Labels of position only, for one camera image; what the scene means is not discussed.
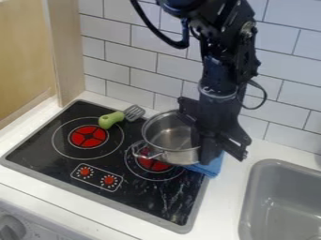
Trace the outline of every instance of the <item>stainless steel pot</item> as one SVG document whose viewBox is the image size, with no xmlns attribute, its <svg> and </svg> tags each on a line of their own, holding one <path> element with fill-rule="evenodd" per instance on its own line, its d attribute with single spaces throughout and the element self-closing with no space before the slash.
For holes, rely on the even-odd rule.
<svg viewBox="0 0 321 240">
<path fill-rule="evenodd" d="M 177 111 L 153 116 L 142 128 L 144 140 L 134 144 L 132 153 L 137 158 L 157 159 L 174 165 L 198 163 L 198 134 L 191 121 Z M 142 149 L 148 148 L 148 155 Z"/>
</svg>

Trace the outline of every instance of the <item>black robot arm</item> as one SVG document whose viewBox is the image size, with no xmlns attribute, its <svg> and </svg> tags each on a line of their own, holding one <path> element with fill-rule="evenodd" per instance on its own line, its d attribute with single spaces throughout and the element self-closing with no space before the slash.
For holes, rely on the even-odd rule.
<svg viewBox="0 0 321 240">
<path fill-rule="evenodd" d="M 180 112 L 195 119 L 200 133 L 200 162 L 208 164 L 225 150 L 238 160 L 247 156 L 252 140 L 238 123 L 247 84 L 260 62 L 255 54 L 254 12 L 246 0 L 157 0 L 164 11 L 181 19 L 182 40 L 173 41 L 146 17 L 137 0 L 130 0 L 147 27 L 160 39 L 178 48 L 189 47 L 189 29 L 200 41 L 204 65 L 198 84 L 198 101 L 178 99 Z"/>
</svg>

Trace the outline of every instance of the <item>blue cloth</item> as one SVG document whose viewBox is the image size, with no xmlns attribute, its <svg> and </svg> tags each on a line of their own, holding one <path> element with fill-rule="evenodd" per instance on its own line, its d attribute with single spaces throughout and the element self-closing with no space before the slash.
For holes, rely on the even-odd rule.
<svg viewBox="0 0 321 240">
<path fill-rule="evenodd" d="M 223 156 L 224 152 L 222 152 L 219 157 L 213 159 L 209 163 L 209 165 L 202 165 L 198 163 L 194 165 L 185 166 L 185 168 L 194 172 L 205 174 L 210 178 L 214 178 L 221 172 Z"/>
</svg>

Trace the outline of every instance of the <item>pot rim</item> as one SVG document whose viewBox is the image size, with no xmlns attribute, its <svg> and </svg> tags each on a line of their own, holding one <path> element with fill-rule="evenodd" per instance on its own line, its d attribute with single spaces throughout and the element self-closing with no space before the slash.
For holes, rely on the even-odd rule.
<svg viewBox="0 0 321 240">
<path fill-rule="evenodd" d="M 189 152 L 189 151 L 194 151 L 194 150 L 198 150 L 201 146 L 195 146 L 195 147 L 192 147 L 192 148 L 188 148 L 188 149 L 182 149 L 182 150 L 175 150 L 175 149 L 169 149 L 169 148 L 164 148 L 164 147 L 161 147 L 161 146 L 157 146 L 156 144 L 150 142 L 146 136 L 145 136 L 145 132 L 146 132 L 146 128 L 148 127 L 148 125 L 150 125 L 152 122 L 155 121 L 155 119 L 159 118 L 160 116 L 162 115 L 168 115 L 168 114 L 172 114 L 172 113 L 177 113 L 178 110 L 171 110 L 171 111 L 168 111 L 168 112 L 160 112 L 152 117 L 150 117 L 149 119 L 147 119 L 145 121 L 145 123 L 143 124 L 142 126 L 142 136 L 145 140 L 146 143 L 148 143 L 149 145 L 155 147 L 155 148 L 158 148 L 160 149 L 161 151 L 167 151 L 167 152 Z"/>
</svg>

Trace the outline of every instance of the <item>sink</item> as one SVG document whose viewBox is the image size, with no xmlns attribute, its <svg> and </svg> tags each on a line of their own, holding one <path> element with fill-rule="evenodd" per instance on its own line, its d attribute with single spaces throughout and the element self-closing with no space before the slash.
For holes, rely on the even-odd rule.
<svg viewBox="0 0 321 240">
<path fill-rule="evenodd" d="M 280 160 L 252 167 L 240 240 L 321 240 L 321 172 Z"/>
</svg>

